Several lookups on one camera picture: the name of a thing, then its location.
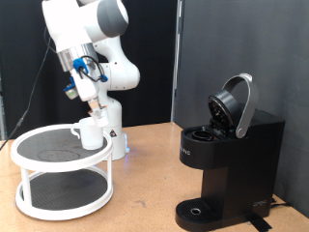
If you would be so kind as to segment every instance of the coffee maker lid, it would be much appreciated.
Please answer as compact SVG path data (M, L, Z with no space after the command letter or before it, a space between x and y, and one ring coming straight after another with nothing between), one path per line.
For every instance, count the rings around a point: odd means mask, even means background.
M242 81L248 87L248 98L243 110L231 95L232 90ZM258 86L252 82L252 76L241 73L231 77L220 92L210 96L210 111L216 122L220 122L227 128L236 128L236 137L243 138L250 126L251 119L259 101Z

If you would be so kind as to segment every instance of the wooden table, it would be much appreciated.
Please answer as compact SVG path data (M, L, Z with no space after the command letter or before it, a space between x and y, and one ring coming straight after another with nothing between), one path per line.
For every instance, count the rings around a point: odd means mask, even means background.
M0 155L0 231L183 231L175 223L175 208L186 199L200 196L203 171L180 162L181 130L174 123L124 129L130 152L113 161L115 192L110 202L86 217L68 221L36 220L16 208L20 168L11 160L9 141ZM106 170L106 162L98 166ZM308 218L292 207L272 209L266 221L273 232L309 231ZM243 223L216 231L257 230Z

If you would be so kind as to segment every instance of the white rack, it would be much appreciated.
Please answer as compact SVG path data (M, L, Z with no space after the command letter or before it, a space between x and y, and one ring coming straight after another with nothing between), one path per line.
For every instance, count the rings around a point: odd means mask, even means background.
M112 139L108 133L104 133L104 139L107 143L104 145L102 150L97 150L93 154L88 157L83 157L82 159L75 159L70 161L45 161L45 160L34 160L29 159L25 156L22 156L22 151L19 151L18 146L24 142L26 139L38 135L43 134L48 131L57 131L57 130L69 130L71 124L65 125L56 125L56 126L48 126L44 128L39 128L36 130L28 131L22 134L19 138L17 138L12 145L11 157L12 160L20 166L21 169L21 179L22 182L19 184L15 201L16 206L19 208L21 212L32 217L39 218L45 220L65 220L72 218L79 218L85 215L89 215L90 213L98 210L102 206L104 206L113 195L113 185L112 185L112 150L113 144ZM100 168L97 168L93 165L107 160L107 173ZM102 194L102 196L86 205L79 206L73 209L66 210L46 210L40 209L33 206L32 202L32 193L31 193L31 184L30 182L35 178L40 177L41 175L46 175L48 173L66 173L78 170L90 170L92 172L98 173L101 178L104 178L104 181L107 182L107 190ZM29 170L35 171L33 174L29 176Z

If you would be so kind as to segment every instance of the mug handle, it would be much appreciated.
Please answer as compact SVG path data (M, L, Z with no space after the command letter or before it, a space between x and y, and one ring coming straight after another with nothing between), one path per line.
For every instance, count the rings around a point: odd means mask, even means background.
M78 139L80 139L79 133L76 132L76 131L74 130L74 128L76 128L76 127L79 127L79 123L74 123L74 124L71 126L71 128L70 128L70 132L71 132L72 134L76 135L76 136L78 137Z

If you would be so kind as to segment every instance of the coffee maker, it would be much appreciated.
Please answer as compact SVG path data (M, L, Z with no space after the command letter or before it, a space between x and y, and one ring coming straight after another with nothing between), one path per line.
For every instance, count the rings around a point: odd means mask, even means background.
M242 81L248 87L245 105L231 94ZM182 229L211 231L246 221L262 231L271 228L263 218L269 215L285 122L257 110L258 100L251 75L233 76L209 97L210 124L182 131L181 162L204 170L201 197L176 208Z

